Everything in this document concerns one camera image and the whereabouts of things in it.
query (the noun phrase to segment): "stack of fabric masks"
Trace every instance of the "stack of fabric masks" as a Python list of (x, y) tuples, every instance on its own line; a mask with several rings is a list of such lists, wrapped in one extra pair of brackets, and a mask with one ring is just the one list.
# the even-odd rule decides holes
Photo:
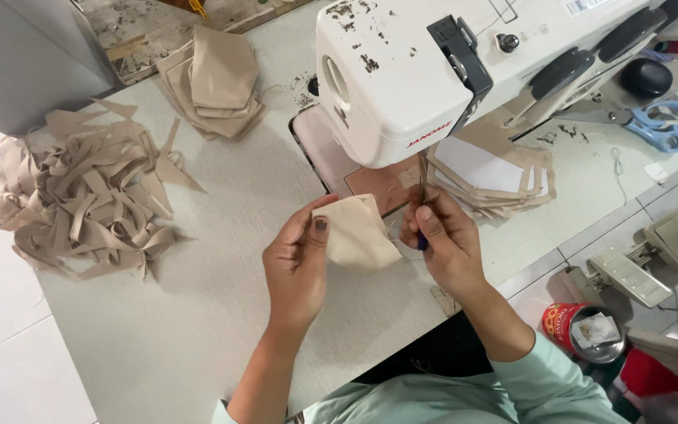
[(240, 140), (268, 110), (253, 91), (258, 63), (244, 35), (196, 25), (193, 39), (156, 67), (180, 114), (206, 138)]

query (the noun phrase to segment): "person's right hand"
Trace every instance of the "person's right hand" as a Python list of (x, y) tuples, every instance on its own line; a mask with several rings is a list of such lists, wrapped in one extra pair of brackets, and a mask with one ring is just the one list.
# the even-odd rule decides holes
[(423, 256), (436, 283), (457, 298), (471, 284), (485, 283), (478, 227), (444, 190), (427, 185), (425, 205), (419, 186), (410, 189), (409, 205), (399, 238), (417, 248), (417, 231), (428, 239)]

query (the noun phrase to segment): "white sewing machine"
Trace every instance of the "white sewing machine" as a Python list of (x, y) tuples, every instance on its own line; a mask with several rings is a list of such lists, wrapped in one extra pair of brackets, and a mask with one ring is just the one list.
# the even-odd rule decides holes
[(666, 20), (650, 2), (336, 2), (318, 15), (320, 104), (295, 136), (329, 191), (400, 163), (411, 185), (410, 157), (467, 123), (504, 106), (503, 128), (529, 130), (607, 81)]

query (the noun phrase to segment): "hand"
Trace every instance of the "hand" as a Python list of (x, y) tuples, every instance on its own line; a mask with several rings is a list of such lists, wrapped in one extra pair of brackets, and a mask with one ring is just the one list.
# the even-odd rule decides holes
[(338, 200), (320, 197), (298, 210), (263, 251), (263, 267), (271, 298), (269, 327), (304, 333), (323, 306), (326, 295), (326, 242), (329, 222), (310, 215)]
[(417, 232), (423, 231), (428, 239), (423, 252), (428, 272), (455, 299), (461, 298), (468, 285), (486, 281), (478, 227), (444, 190), (426, 186), (425, 205), (419, 204), (419, 190), (419, 186), (410, 189), (399, 238), (417, 249)]

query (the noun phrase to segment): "fingernail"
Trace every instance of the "fingernail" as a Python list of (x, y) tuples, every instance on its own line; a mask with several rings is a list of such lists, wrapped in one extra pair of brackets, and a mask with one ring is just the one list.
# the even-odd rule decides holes
[(420, 217), (425, 219), (426, 221), (433, 216), (433, 211), (431, 210), (430, 207), (427, 207), (425, 205), (419, 207), (420, 209)]

